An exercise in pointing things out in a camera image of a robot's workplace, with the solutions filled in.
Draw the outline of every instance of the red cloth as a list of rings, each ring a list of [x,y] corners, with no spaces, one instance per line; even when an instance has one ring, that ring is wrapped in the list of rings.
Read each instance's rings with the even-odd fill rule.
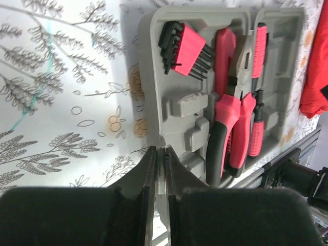
[[[301,98],[301,112],[312,118],[328,111],[328,100],[320,90],[328,85],[328,0],[324,1],[314,37],[306,82]]]

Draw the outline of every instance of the gray plastic tool case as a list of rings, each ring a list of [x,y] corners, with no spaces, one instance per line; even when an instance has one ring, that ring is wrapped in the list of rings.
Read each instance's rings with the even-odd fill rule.
[[[169,6],[145,15],[139,23],[138,37],[148,144],[172,146],[189,170],[198,177],[204,174],[214,103],[218,99],[213,92],[214,72],[210,70],[202,82],[173,70],[164,74],[158,40],[165,22],[187,23],[213,49],[219,29],[229,27],[238,39],[241,35],[256,36],[256,30],[252,30],[259,22],[267,25],[266,65],[257,84],[257,89],[262,86],[264,90],[264,141],[259,156],[247,157],[248,168],[275,148],[282,137],[303,19],[302,8],[263,8],[254,23],[248,8]]]

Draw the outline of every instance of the pliers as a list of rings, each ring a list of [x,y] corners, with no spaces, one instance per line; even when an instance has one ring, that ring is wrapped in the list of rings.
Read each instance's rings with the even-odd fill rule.
[[[256,99],[251,93],[252,55],[252,37],[241,36],[230,65],[226,94],[215,105],[215,122],[206,152],[206,180],[215,187],[220,184],[232,130],[229,159],[229,172],[232,176],[240,176],[247,156],[252,113],[256,105]]]

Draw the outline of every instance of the tablecloth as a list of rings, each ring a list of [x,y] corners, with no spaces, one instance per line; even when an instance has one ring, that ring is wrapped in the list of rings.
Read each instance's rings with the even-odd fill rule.
[[[106,187],[138,163],[148,147],[137,55],[144,14],[166,5],[304,7],[283,138],[244,178],[316,128],[299,102],[322,2],[0,0],[0,192]]]

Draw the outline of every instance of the screwdriver handle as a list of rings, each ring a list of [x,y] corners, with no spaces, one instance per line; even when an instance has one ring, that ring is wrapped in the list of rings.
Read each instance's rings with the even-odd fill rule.
[[[254,52],[254,65],[253,65],[253,78],[259,78],[262,73],[265,50],[267,48],[267,26],[264,23],[259,23],[257,27],[255,52]]]
[[[262,108],[264,104],[262,103],[262,99],[263,90],[258,90],[256,92],[256,107],[254,109],[255,116],[248,152],[249,156],[258,156],[262,149],[264,137],[264,121],[262,118]]]
[[[215,121],[205,159],[206,182],[214,187],[220,185],[228,138],[239,119],[240,103],[240,100],[236,97],[225,94],[215,104]]]
[[[233,129],[232,145],[230,151],[230,174],[238,178],[247,157],[250,144],[250,130],[253,110],[256,99],[248,93],[241,101],[240,117]]]

